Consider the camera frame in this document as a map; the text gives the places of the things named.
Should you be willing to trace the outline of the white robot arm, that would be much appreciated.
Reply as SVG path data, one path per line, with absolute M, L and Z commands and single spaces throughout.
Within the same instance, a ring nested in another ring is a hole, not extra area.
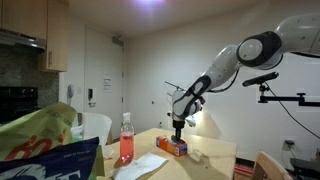
M 274 31 L 250 36 L 239 45 L 226 46 L 187 90 L 173 93 L 171 117 L 175 140 L 181 138 L 185 119 L 201 110 L 203 93 L 214 92 L 243 66 L 272 69 L 282 61 L 284 53 L 318 58 L 319 38 L 320 14 L 312 13 L 288 17 Z

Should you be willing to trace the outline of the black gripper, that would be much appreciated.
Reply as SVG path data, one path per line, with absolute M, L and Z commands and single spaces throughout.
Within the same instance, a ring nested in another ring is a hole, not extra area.
M 173 121 L 173 127 L 176 129 L 175 138 L 176 140 L 181 139 L 181 130 L 184 128 L 185 122 L 184 121 Z

